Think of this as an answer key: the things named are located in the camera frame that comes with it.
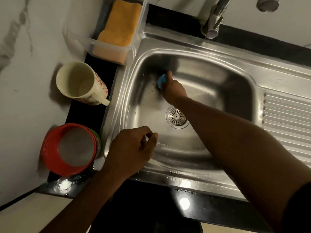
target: sink basin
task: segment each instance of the sink basin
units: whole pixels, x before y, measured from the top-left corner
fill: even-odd
[[[251,121],[253,96],[249,80],[223,63],[193,54],[155,52],[140,61],[126,90],[125,128],[148,126],[157,132],[158,145],[152,158],[162,165],[176,171],[221,170],[182,111],[165,101],[156,83],[160,75],[173,70],[173,79],[193,100]]]
[[[168,70],[190,98],[266,129],[311,166],[310,68],[147,26],[134,63],[118,67],[95,170],[122,129],[149,126],[159,134],[158,144],[132,179],[245,199],[182,111],[162,97],[156,82]]]

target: white mug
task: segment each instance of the white mug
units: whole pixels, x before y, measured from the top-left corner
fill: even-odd
[[[60,68],[56,85],[69,98],[89,105],[109,105],[108,89],[97,73],[84,62],[71,62]]]

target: blue sponge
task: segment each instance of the blue sponge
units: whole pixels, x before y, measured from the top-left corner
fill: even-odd
[[[161,87],[161,84],[162,83],[166,83],[166,78],[165,78],[165,76],[166,76],[166,74],[163,74],[161,77],[159,77],[159,79],[158,79],[158,87],[160,88],[160,89],[162,89],[162,87]]]

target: mug handle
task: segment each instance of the mug handle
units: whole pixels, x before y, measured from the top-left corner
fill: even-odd
[[[110,101],[108,101],[106,98],[103,98],[103,97],[97,95],[96,93],[93,93],[93,94],[91,95],[91,97],[93,97],[93,98],[96,99],[98,102],[100,102],[100,103],[102,103],[103,105],[106,105],[106,106],[108,106],[109,103],[110,103]]]

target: forearm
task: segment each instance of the forearm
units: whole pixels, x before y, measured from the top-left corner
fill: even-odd
[[[176,107],[244,196],[277,230],[290,197],[311,181],[310,169],[249,121],[189,98],[179,99]]]
[[[107,200],[123,179],[98,172],[83,191],[41,233],[85,233]]]

